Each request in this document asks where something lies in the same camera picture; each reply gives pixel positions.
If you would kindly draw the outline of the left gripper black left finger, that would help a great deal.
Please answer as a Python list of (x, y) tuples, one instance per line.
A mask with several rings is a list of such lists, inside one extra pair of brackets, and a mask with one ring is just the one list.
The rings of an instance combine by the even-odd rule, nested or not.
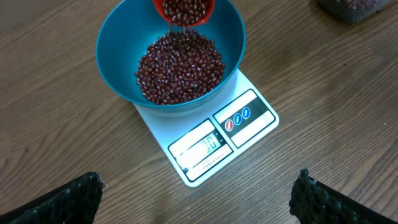
[(1, 215), (7, 224), (92, 224), (99, 209), (104, 182), (96, 172), (76, 179)]

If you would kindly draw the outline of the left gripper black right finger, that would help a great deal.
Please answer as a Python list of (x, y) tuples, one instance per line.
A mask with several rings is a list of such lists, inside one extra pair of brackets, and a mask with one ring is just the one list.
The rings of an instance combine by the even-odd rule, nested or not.
[(397, 224), (313, 179), (307, 169), (293, 184), (289, 207), (301, 224)]

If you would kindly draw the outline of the red measuring scoop blue handle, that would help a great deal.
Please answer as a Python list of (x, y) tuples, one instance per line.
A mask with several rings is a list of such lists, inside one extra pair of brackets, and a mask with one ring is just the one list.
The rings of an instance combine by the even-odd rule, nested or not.
[[(202, 24), (208, 22), (208, 20), (210, 19), (211, 15), (212, 15), (212, 13), (213, 13), (213, 11), (214, 11), (214, 8), (215, 8), (215, 0), (209, 0), (209, 1), (211, 1), (211, 6), (210, 6), (210, 8), (209, 8), (208, 14), (206, 15), (206, 17), (205, 17), (203, 20), (201, 20), (200, 22), (198, 22), (197, 24), (194, 24), (194, 25), (190, 25), (190, 26), (180, 26), (180, 27), (194, 27), (194, 26), (199, 26), (199, 25), (202, 25)], [(171, 23), (171, 22), (170, 22), (170, 19), (166, 18), (166, 17), (164, 16), (164, 13), (162, 12), (162, 9), (161, 9), (161, 6), (160, 6), (162, 0), (153, 0), (152, 2), (153, 2), (153, 4), (154, 4), (155, 10), (158, 12), (158, 14), (159, 14), (163, 19), (165, 19), (167, 22)]]

